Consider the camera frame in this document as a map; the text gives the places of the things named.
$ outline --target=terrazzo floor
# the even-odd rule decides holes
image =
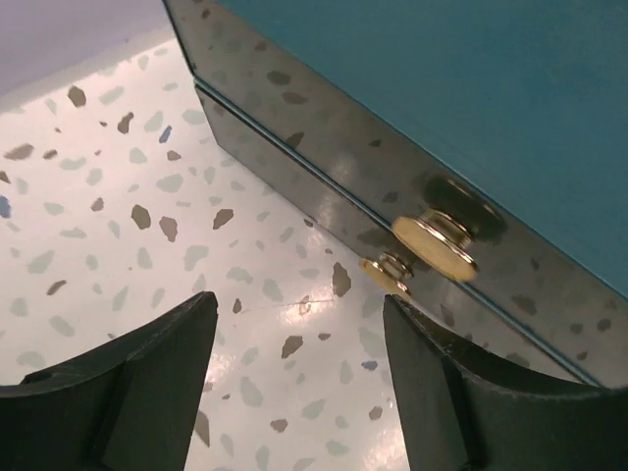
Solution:
[[[409,469],[383,293],[216,145],[174,39],[0,115],[0,134],[0,384],[213,290],[188,471]],[[493,319],[461,329],[547,366]]]

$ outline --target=mirrored drawer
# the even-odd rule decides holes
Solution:
[[[384,266],[396,261],[397,268],[406,267],[405,276],[401,270],[395,274],[424,312],[468,340],[520,365],[557,378],[583,379],[578,371],[571,374],[552,358],[552,352],[548,354],[509,327],[490,306],[430,270],[387,228],[301,165],[289,147],[273,140],[238,109],[228,109],[229,103],[220,96],[212,97],[199,88],[197,93],[212,131],[225,150],[361,257],[378,260]],[[309,219],[304,224],[311,225]],[[374,293],[375,302],[379,302],[379,296]],[[370,303],[365,299],[365,316],[372,314],[368,311]]]

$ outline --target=gold knob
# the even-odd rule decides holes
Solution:
[[[403,280],[412,278],[412,271],[394,255],[384,252],[377,261],[363,258],[360,260],[360,268],[380,288],[410,300],[410,292]]]
[[[469,282],[478,273],[466,252],[472,241],[464,226],[448,214],[429,209],[419,219],[400,217],[392,223],[394,235],[418,257],[457,282]]]

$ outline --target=gold metal knob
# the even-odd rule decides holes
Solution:
[[[448,214],[429,209],[419,219],[400,217],[394,235],[418,257],[457,282],[469,282],[478,267],[465,249],[472,241],[467,229]]]
[[[403,281],[412,278],[412,271],[394,255],[384,252],[377,261],[363,258],[360,260],[360,268],[380,288],[410,300],[410,292]]]

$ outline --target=drawer knob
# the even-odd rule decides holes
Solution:
[[[457,282],[475,278],[478,268],[465,249],[469,231],[448,214],[427,210],[419,219],[400,217],[392,223],[394,235],[423,261]]]
[[[360,268],[380,288],[406,300],[410,299],[410,292],[403,281],[412,278],[412,272],[394,255],[384,252],[377,261],[363,258],[360,260]]]

